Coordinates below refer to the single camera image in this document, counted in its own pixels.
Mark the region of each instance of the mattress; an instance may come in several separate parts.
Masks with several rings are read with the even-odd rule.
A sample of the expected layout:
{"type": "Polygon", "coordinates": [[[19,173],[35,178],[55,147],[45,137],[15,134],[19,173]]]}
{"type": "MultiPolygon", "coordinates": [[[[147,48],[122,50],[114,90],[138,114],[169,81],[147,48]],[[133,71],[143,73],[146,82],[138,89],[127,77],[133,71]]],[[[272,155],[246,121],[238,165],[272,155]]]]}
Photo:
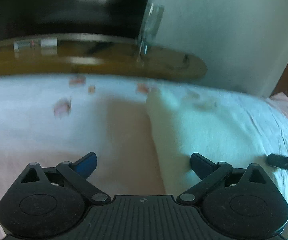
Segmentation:
{"type": "MultiPolygon", "coordinates": [[[[0,199],[28,163],[52,167],[88,152],[98,156],[88,180],[109,195],[165,194],[167,178],[159,170],[142,83],[177,96],[193,91],[238,105],[260,130],[266,151],[288,155],[288,120],[263,99],[159,80],[85,77],[85,84],[74,86],[72,75],[0,77],[0,199]],[[70,102],[70,109],[54,115],[59,101],[70,102]]],[[[275,178],[288,201],[288,172],[278,170],[275,178]]],[[[4,235],[0,226],[0,239],[4,235]]]]}

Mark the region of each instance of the pink fabric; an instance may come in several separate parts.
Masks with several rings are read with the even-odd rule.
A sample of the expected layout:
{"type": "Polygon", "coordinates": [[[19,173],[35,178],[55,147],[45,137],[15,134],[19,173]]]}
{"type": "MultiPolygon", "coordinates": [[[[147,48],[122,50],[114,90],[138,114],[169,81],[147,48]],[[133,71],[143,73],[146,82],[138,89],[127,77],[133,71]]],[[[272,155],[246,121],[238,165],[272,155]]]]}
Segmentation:
{"type": "Polygon", "coordinates": [[[284,93],[273,95],[266,102],[288,118],[288,97],[284,93]]]}
{"type": "Polygon", "coordinates": [[[28,163],[54,167],[91,151],[98,166],[89,181],[112,197],[165,194],[137,81],[88,75],[85,86],[70,88],[69,78],[0,78],[0,199],[28,163]],[[57,118],[61,98],[71,98],[71,112],[57,118]]]}

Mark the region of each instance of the bedding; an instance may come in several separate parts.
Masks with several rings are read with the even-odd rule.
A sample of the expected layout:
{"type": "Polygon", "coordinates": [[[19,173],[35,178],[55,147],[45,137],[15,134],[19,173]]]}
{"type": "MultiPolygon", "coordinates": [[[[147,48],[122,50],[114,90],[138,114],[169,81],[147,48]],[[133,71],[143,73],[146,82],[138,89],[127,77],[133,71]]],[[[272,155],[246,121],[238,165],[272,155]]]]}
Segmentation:
{"type": "Polygon", "coordinates": [[[270,153],[288,156],[288,119],[260,98],[180,89],[153,89],[146,102],[166,193],[177,196],[200,181],[189,166],[191,153],[198,152],[235,168],[259,163],[288,202],[288,171],[265,164],[270,153]]]}
{"type": "MultiPolygon", "coordinates": [[[[260,161],[262,164],[263,158],[258,159],[262,153],[288,155],[288,120],[263,99],[159,80],[85,77],[85,82],[74,86],[70,80],[76,77],[72,75],[0,77],[0,199],[28,163],[51,167],[65,160],[75,161],[91,151],[98,156],[98,167],[88,180],[109,195],[176,194],[180,185],[175,181],[189,173],[189,167],[187,163],[175,167],[180,168],[178,175],[166,176],[167,165],[163,165],[162,158],[167,163],[175,158],[174,154],[179,154],[187,161],[190,154],[197,152],[193,144],[185,146],[183,133],[179,133],[184,122],[179,121],[183,120],[179,118],[180,111],[173,110],[182,101],[192,111],[197,104],[205,111],[223,106],[219,114],[231,112],[227,125],[235,125],[232,131],[243,130],[245,137],[240,139],[248,143],[248,155],[232,159],[233,166],[260,161]],[[153,94],[149,94],[145,105],[146,92],[150,90],[147,88],[151,87],[166,91],[172,100],[163,95],[151,100],[153,94]],[[165,102],[167,107],[153,111],[157,104],[165,102]],[[159,120],[161,114],[168,118],[159,120]],[[244,118],[245,125],[241,128],[234,121],[238,114],[244,118]],[[156,136],[156,129],[164,132],[163,138],[156,136]]],[[[203,139],[206,148],[216,136],[209,134],[203,139]]],[[[235,146],[240,148],[240,143],[235,142],[235,146]]],[[[214,158],[217,162],[231,157],[227,151],[214,158]]],[[[268,171],[288,201],[288,172],[268,171]]],[[[187,186],[198,182],[190,174],[185,179],[187,186]]],[[[0,227],[0,239],[3,237],[0,227]]]]}
{"type": "Polygon", "coordinates": [[[288,97],[284,93],[273,95],[265,101],[288,118],[288,97]]]}

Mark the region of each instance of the white wall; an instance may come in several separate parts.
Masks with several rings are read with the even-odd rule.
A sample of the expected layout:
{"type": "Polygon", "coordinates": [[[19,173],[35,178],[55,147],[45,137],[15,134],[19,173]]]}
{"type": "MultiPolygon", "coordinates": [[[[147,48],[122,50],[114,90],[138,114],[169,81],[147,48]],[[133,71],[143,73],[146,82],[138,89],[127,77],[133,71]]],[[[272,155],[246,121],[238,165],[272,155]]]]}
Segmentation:
{"type": "Polygon", "coordinates": [[[288,0],[151,0],[157,44],[202,58],[198,84],[268,96],[288,62],[288,0]]]}

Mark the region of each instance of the white cloth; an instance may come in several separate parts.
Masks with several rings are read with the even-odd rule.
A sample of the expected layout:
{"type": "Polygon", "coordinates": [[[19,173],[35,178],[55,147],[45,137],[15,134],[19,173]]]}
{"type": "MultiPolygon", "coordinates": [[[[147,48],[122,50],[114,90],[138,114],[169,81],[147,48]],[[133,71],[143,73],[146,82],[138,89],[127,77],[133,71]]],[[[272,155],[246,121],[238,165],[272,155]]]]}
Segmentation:
{"type": "Polygon", "coordinates": [[[146,101],[166,193],[177,196],[199,182],[189,166],[191,154],[198,152],[236,168],[259,163],[288,202],[288,171],[265,165],[270,153],[288,156],[288,119],[259,98],[181,89],[164,85],[146,101]]]}

